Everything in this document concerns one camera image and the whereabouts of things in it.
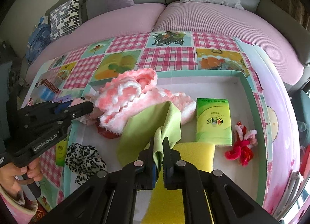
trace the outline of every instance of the tissue package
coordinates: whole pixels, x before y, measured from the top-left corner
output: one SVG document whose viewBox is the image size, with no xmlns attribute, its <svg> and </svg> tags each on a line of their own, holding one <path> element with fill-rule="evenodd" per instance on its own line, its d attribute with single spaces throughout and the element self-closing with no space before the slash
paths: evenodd
<svg viewBox="0 0 310 224">
<path fill-rule="evenodd" d="M 228 100 L 197 98 L 196 141 L 232 145 Z"/>
</svg>

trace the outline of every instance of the human hand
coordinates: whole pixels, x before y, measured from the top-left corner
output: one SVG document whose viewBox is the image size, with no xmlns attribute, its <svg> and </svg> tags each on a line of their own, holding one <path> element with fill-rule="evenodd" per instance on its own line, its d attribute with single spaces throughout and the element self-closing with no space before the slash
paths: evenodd
<svg viewBox="0 0 310 224">
<path fill-rule="evenodd" d="M 0 185 L 13 199 L 17 199 L 17 193 L 21 190 L 21 186 L 14 176 L 24 175 L 25 173 L 34 181 L 40 181 L 43 178 L 40 170 L 40 159 L 36 158 L 29 163 L 28 167 L 18 168 L 13 163 L 9 163 L 0 168 Z"/>
</svg>

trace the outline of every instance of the blue cloth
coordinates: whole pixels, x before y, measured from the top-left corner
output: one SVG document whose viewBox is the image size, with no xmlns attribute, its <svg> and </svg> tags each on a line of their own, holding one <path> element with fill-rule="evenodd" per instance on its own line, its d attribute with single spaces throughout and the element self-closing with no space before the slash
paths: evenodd
<svg viewBox="0 0 310 224">
<path fill-rule="evenodd" d="M 40 53 L 49 45 L 51 42 L 51 27 L 45 23 L 44 17 L 40 18 L 38 27 L 32 32 L 28 44 L 26 59 L 29 65 L 31 65 Z"/>
</svg>

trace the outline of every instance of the black and white patterned pillow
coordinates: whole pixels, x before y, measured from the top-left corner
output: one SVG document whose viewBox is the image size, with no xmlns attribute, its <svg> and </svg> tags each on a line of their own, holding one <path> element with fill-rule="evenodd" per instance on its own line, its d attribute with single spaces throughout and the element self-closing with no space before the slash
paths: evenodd
<svg viewBox="0 0 310 224">
<path fill-rule="evenodd" d="M 70 0 L 50 12 L 51 42 L 80 26 L 79 0 Z"/>
</svg>

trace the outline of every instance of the pink plaid pattern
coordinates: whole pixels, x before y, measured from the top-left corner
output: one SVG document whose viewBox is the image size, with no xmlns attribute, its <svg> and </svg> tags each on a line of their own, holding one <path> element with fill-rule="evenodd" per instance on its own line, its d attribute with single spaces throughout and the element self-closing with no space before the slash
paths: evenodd
<svg viewBox="0 0 310 224">
<path fill-rule="evenodd" d="M 103 59 L 104 54 L 80 59 L 70 73 L 63 89 L 84 88 Z"/>
<path fill-rule="evenodd" d="M 54 73 L 58 73 L 59 69 L 60 69 L 60 67 L 55 67 L 52 69 L 52 71 L 54 71 Z"/>
<path fill-rule="evenodd" d="M 196 69 L 193 47 L 145 48 L 138 68 L 152 68 L 155 71 Z"/>
<path fill-rule="evenodd" d="M 255 86 L 256 86 L 256 90 L 259 92 L 259 93 L 262 93 L 263 92 L 263 89 L 262 89 L 262 86 L 260 84 L 260 81 L 259 81 L 259 78 L 258 78 L 258 75 L 257 73 L 255 72 L 255 70 L 253 69 L 252 65 L 251 65 L 251 62 L 248 58 L 248 56 L 245 54 L 245 53 L 242 53 L 242 56 L 247 64 L 247 68 L 248 70 L 251 72 L 252 74 L 252 80 L 254 80 L 255 82 Z"/>
<path fill-rule="evenodd" d="M 267 164 L 267 171 L 268 172 L 272 171 L 272 162 L 268 162 L 268 164 Z"/>
<path fill-rule="evenodd" d="M 53 146 L 40 156 L 40 165 L 43 175 L 57 188 L 60 187 L 60 178 L 63 167 L 57 166 L 55 161 L 56 146 Z"/>
<path fill-rule="evenodd" d="M 124 50 L 143 49 L 148 42 L 150 33 L 141 33 L 115 38 L 106 53 Z"/>
<path fill-rule="evenodd" d="M 193 39 L 195 47 L 213 48 L 237 52 L 240 51 L 232 37 L 204 32 L 193 32 Z"/>
<path fill-rule="evenodd" d="M 258 108 L 258 111 L 259 111 L 260 120 L 262 122 L 263 130 L 264 130 L 265 143 L 267 143 L 267 132 L 266 132 L 266 125 L 267 125 L 267 123 L 266 123 L 265 117 L 264 117 L 263 106 L 262 106 L 262 103 L 260 101 L 259 94 L 256 93 L 256 92 L 253 92 L 253 95 L 254 95 L 254 98 L 255 98 L 255 101 L 256 101 L 256 105 L 257 105 L 257 108 Z"/>
<path fill-rule="evenodd" d="M 79 60 L 83 53 L 86 51 L 87 47 L 88 46 L 84 46 L 80 49 L 70 52 L 63 65 Z"/>
<path fill-rule="evenodd" d="M 64 199 L 65 197 L 64 197 L 63 191 L 59 190 L 57 193 L 57 198 L 56 198 L 57 205 L 59 205 Z"/>
</svg>

